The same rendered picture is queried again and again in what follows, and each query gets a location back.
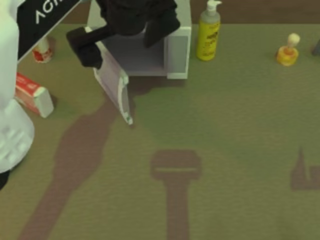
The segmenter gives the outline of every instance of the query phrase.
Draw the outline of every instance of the dark brown wall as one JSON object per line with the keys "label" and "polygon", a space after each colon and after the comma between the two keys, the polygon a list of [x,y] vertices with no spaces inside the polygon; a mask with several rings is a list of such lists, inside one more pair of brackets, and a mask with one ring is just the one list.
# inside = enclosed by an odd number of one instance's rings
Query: dark brown wall
{"label": "dark brown wall", "polygon": [[[198,22],[207,0],[191,0],[192,21]],[[320,24],[320,0],[222,0],[223,23],[232,24]],[[64,23],[86,23],[90,3],[75,9]]]}

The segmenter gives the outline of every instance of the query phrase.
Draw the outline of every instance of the white cabinet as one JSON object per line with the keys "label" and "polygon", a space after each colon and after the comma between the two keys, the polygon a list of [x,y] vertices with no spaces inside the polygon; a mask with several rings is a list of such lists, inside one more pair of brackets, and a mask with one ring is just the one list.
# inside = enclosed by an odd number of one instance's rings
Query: white cabinet
{"label": "white cabinet", "polygon": [[[103,59],[94,75],[101,87],[119,109],[123,119],[133,124],[130,115],[127,85],[131,76],[165,76],[168,79],[187,79],[191,45],[190,0],[176,0],[180,28],[151,48],[143,45],[144,33],[134,36],[112,36],[96,45]],[[86,32],[106,25],[100,8],[91,2]]]}

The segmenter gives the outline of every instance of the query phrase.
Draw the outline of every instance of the green tabletop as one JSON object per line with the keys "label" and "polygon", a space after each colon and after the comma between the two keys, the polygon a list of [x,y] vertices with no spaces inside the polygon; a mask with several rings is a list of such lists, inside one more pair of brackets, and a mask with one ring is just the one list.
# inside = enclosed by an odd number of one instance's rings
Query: green tabletop
{"label": "green tabletop", "polygon": [[[0,192],[1,240],[320,238],[320,25],[222,25],[213,61],[192,43],[188,80],[130,80],[134,127],[72,54],[76,27],[52,32],[50,63],[18,67],[57,104],[28,112],[35,140]],[[293,32],[300,56],[284,67]]]}

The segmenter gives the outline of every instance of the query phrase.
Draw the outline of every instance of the grey object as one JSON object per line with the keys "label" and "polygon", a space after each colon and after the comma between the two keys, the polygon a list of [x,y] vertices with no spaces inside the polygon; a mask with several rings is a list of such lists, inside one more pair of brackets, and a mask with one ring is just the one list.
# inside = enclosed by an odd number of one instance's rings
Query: grey object
{"label": "grey object", "polygon": [[318,43],[314,47],[314,49],[312,51],[312,55],[313,56],[320,56],[320,40],[318,41]]}

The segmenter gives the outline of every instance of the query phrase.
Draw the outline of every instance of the box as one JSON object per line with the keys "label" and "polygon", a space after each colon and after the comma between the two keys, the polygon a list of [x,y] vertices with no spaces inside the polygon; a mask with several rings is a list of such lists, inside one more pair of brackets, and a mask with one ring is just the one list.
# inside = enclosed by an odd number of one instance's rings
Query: box
{"label": "box", "polygon": [[43,118],[48,117],[54,110],[49,91],[20,73],[16,75],[14,98]]}

